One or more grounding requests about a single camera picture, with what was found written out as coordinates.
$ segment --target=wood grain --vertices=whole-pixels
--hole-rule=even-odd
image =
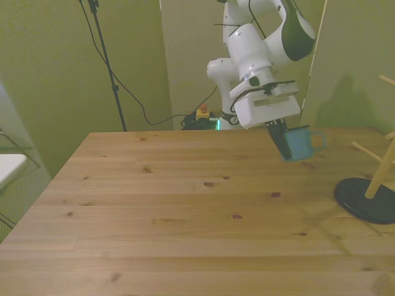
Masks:
[[[0,245],[0,294],[377,295],[395,226],[357,220],[333,190],[377,169],[351,139],[388,143],[325,132],[327,150],[297,163],[265,130],[90,134]]]

